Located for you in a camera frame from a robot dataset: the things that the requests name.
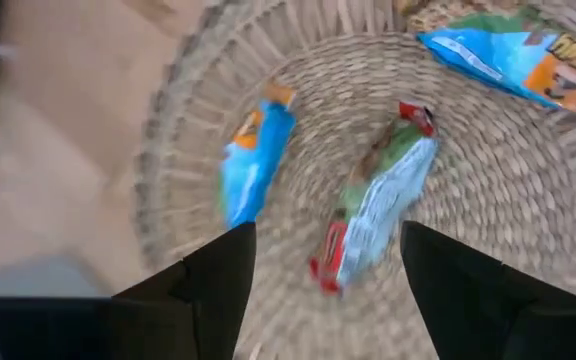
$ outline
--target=woven texture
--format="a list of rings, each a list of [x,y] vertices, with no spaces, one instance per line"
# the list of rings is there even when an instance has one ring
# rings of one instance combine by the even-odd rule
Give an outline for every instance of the woven texture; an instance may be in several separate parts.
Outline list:
[[[402,21],[390,1],[226,2],[206,11],[153,99],[136,223],[159,269],[224,231],[222,148],[261,86],[275,78],[298,92],[297,127],[259,218],[245,358],[436,357],[396,238],[341,299],[307,273],[341,185],[399,99],[427,104],[440,139],[406,217],[576,293],[576,117],[447,69],[395,32]]]

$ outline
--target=beige floor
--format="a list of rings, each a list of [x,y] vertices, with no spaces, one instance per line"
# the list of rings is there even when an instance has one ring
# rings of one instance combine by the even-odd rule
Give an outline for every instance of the beige floor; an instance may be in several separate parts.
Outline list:
[[[56,253],[121,290],[148,271],[130,218],[150,94],[202,0],[8,1],[0,64],[0,267]]]

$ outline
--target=red wrapper end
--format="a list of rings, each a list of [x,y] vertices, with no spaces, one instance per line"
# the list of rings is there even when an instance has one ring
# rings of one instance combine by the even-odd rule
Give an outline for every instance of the red wrapper end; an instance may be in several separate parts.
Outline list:
[[[330,224],[326,241],[316,256],[310,259],[310,274],[319,283],[324,293],[339,293],[341,287],[337,283],[337,274],[341,266],[344,252],[343,239],[348,225],[343,221]]]
[[[427,107],[411,102],[400,101],[399,114],[402,118],[417,125],[425,136],[431,137],[434,134],[435,127],[432,123],[433,115]]]

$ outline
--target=wicker basket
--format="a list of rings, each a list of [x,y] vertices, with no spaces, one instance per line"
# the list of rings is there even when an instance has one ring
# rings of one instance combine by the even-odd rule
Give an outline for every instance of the wicker basket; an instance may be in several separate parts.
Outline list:
[[[576,32],[576,2],[545,3]],[[412,19],[391,0],[230,1],[206,10],[168,69],[137,165],[136,222],[153,268],[224,231],[222,148],[261,86],[298,91],[297,128],[258,221],[244,356],[436,357],[396,247],[342,299],[322,296],[306,266],[340,184],[400,98],[431,107],[441,141],[408,218],[576,293],[576,117],[438,64],[397,32]]]

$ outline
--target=snack package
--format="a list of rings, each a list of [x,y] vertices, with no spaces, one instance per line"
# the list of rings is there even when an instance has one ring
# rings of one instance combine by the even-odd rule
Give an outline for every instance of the snack package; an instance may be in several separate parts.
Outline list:
[[[269,84],[263,97],[225,148],[220,205],[229,228],[255,221],[296,124],[289,111],[295,97],[292,89]]]
[[[419,39],[443,63],[490,86],[576,112],[576,39],[532,7],[477,13]]]
[[[431,115],[405,103],[400,109],[410,110],[402,117],[411,123],[391,123],[353,168],[326,239],[310,259],[310,272],[326,293],[338,293],[381,258],[400,214],[421,195],[437,151],[436,140],[424,136],[434,132]]]

